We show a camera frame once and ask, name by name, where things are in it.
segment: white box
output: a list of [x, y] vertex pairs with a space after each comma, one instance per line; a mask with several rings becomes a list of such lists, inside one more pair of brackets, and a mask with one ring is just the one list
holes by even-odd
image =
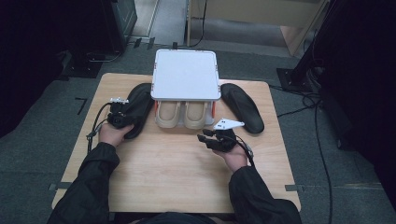
[[215, 103], [221, 97], [218, 64], [213, 51], [157, 50], [151, 85], [156, 101], [180, 101], [178, 125], [182, 125], [186, 101], [206, 101], [205, 125], [213, 124]]

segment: wooden table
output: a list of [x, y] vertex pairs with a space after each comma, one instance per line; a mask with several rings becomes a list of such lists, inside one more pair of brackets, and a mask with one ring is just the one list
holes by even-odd
[[[103, 75], [62, 182], [73, 182], [77, 177], [87, 155], [86, 135], [99, 108], [111, 97], [125, 98], [138, 83], [151, 80], [152, 76]], [[273, 196], [291, 200], [300, 209], [297, 191], [285, 190], [285, 185], [294, 185], [294, 180], [268, 85], [259, 81], [220, 80], [221, 84], [227, 82], [240, 86], [254, 99], [265, 123], [264, 132], [257, 135], [243, 128], [235, 128], [234, 132], [253, 149], [257, 169]], [[110, 178], [110, 211], [233, 213], [228, 192], [232, 173], [221, 157], [198, 141], [196, 134], [201, 131], [185, 127], [163, 129], [157, 126], [154, 116], [153, 108], [143, 132], [117, 149], [120, 165]], [[221, 118], [235, 119], [235, 116], [219, 100], [215, 123]], [[65, 189], [58, 189], [52, 207], [64, 193]]]

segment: hand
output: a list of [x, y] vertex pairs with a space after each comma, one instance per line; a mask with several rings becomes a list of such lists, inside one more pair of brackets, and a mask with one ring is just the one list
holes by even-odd
[[245, 154], [245, 150], [239, 145], [235, 145], [235, 147], [229, 152], [221, 152], [217, 150], [212, 151], [225, 160], [225, 163], [233, 173], [235, 173], [239, 168], [248, 165], [247, 154]]
[[109, 143], [113, 147], [117, 147], [124, 140], [123, 136], [131, 131], [133, 127], [134, 125], [129, 125], [116, 129], [111, 124], [105, 123], [99, 132], [99, 142]]

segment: black jacket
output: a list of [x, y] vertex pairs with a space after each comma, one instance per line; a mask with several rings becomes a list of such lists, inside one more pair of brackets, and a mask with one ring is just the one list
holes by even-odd
[[[78, 170], [78, 177], [56, 204], [48, 223], [108, 223], [108, 181], [119, 165], [116, 149], [99, 143]], [[301, 223], [295, 205], [287, 200], [274, 199], [256, 169], [243, 167], [231, 177], [231, 203], [239, 223]], [[180, 213], [165, 213], [142, 224], [213, 222]]]

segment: wire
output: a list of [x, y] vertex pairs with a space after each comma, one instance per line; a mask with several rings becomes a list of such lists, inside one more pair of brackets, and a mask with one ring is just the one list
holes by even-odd
[[[135, 43], [135, 41], [131, 41], [131, 42], [128, 42], [127, 45], [132, 45], [134, 43]], [[140, 42], [140, 44], [149, 45], [149, 43], [146, 43], [146, 42]], [[158, 46], [158, 47], [167, 47], [167, 48], [172, 48], [173, 47], [172, 45], [164, 45], [164, 44], [152, 44], [152, 45], [153, 46]], [[193, 48], [193, 47], [188, 47], [187, 45], [178, 45], [177, 47], [178, 48], [183, 48], [183, 49], [202, 49], [202, 47]]]
[[226, 135], [218, 135], [218, 134], [216, 134], [216, 136], [217, 136], [217, 137], [220, 137], [220, 138], [226, 138], [226, 139], [228, 139], [228, 140], [230, 140], [230, 141], [235, 142], [236, 144], [238, 144], [238, 146], [240, 146], [242, 149], [244, 149], [245, 154], [247, 155], [247, 159], [248, 159], [248, 161], [250, 162], [250, 165], [251, 165], [252, 167], [256, 167], [256, 165], [254, 164], [254, 161], [253, 161], [253, 157], [252, 157], [252, 155], [250, 155], [250, 150], [249, 150], [248, 144], [247, 144], [244, 140], [242, 140], [241, 137], [239, 137], [238, 135], [235, 136], [235, 137], [238, 137], [238, 138], [239, 138], [240, 141], [238, 141], [238, 140], [235, 140], [235, 139], [233, 139], [233, 138], [231, 138], [231, 137], [229, 137], [229, 136], [226, 136]]
[[[272, 89], [278, 90], [278, 91], [284, 91], [284, 90], [282, 90], [281, 87], [278, 87], [278, 86], [269, 85], [269, 87], [272, 88]], [[332, 181], [330, 180], [330, 175], [329, 175], [329, 171], [328, 171], [328, 168], [327, 168], [327, 164], [326, 164], [326, 161], [324, 160], [323, 150], [322, 150], [322, 147], [321, 147], [320, 138], [319, 138], [319, 132], [318, 132], [318, 107], [319, 107], [319, 105], [320, 105], [320, 103], [322, 101], [321, 101], [321, 99], [319, 99], [317, 102], [315, 102], [311, 98], [311, 97], [319, 97], [319, 95], [317, 93], [312, 93], [311, 92], [311, 93], [305, 94], [305, 93], [298, 92], [298, 91], [284, 91], [284, 92], [297, 94], [297, 95], [302, 95], [303, 96], [303, 104], [305, 105], [305, 107], [297, 109], [297, 110], [294, 110], [294, 111], [291, 111], [291, 112], [288, 112], [288, 113], [285, 113], [285, 114], [278, 115], [277, 116], [278, 118], [280, 118], [282, 116], [285, 116], [285, 115], [298, 113], [298, 112], [306, 110], [308, 108], [315, 108], [315, 133], [316, 133], [316, 136], [317, 136], [318, 149], [319, 149], [319, 152], [320, 152], [320, 157], [321, 157], [321, 160], [322, 160], [322, 163], [323, 163], [324, 171], [326, 173], [326, 178], [327, 178], [327, 183], [328, 183], [328, 188], [329, 188], [329, 224], [332, 224]], [[309, 99], [312, 104], [308, 105], [305, 102], [305, 99]]]
[[202, 18], [202, 34], [201, 34], [201, 38], [199, 39], [199, 41], [196, 44], [192, 45], [191, 47], [195, 47], [195, 46], [199, 45], [199, 43], [201, 43], [202, 39], [204, 38], [204, 35], [205, 35], [206, 5], [207, 5], [207, 0], [205, 0], [204, 16]]
[[111, 63], [111, 62], [115, 61], [116, 59], [118, 59], [120, 56], [121, 56], [121, 53], [119, 52], [119, 54], [116, 57], [114, 57], [114, 58], [112, 58], [110, 60], [101, 60], [101, 61], [88, 60], [88, 61], [90, 63]]
[[87, 140], [88, 140], [88, 153], [91, 152], [92, 150], [92, 139], [96, 136], [96, 134], [99, 132], [99, 129], [103, 122], [105, 122], [107, 119], [102, 120], [98, 125], [96, 125], [97, 121], [99, 120], [99, 116], [102, 114], [103, 109], [107, 106], [111, 105], [111, 103], [106, 103], [103, 105], [100, 109], [98, 114], [96, 115], [95, 122], [92, 125], [92, 131], [87, 135]]
[[300, 109], [296, 109], [296, 110], [290, 111], [290, 112], [287, 112], [287, 113], [284, 113], [284, 114], [277, 115], [278, 118], [281, 118], [281, 117], [283, 117], [285, 115], [295, 114], [295, 113], [304, 111], [306, 109], [315, 108], [315, 106], [317, 106], [317, 104], [318, 104], [318, 102], [315, 102], [315, 100], [313, 99], [313, 97], [319, 97], [319, 95], [317, 93], [313, 93], [313, 92], [303, 93], [303, 92], [300, 92], [300, 91], [285, 91], [285, 90], [282, 89], [282, 87], [273, 86], [273, 85], [268, 85], [268, 86], [270, 88], [274, 89], [274, 90], [277, 90], [277, 91], [284, 91], [284, 92], [287, 92], [287, 93], [290, 93], [290, 94], [303, 96], [302, 102], [303, 102], [304, 107], [302, 107]]
[[326, 173], [326, 178], [327, 178], [327, 183], [329, 186], [329, 224], [332, 224], [332, 181], [330, 180], [330, 175], [329, 171], [327, 169], [326, 161], [324, 160], [323, 156], [323, 150], [321, 147], [320, 139], [319, 139], [319, 133], [318, 133], [318, 105], [315, 107], [315, 133], [317, 135], [317, 141], [318, 141], [318, 148], [320, 152], [320, 157], [323, 162], [323, 167], [324, 171]]

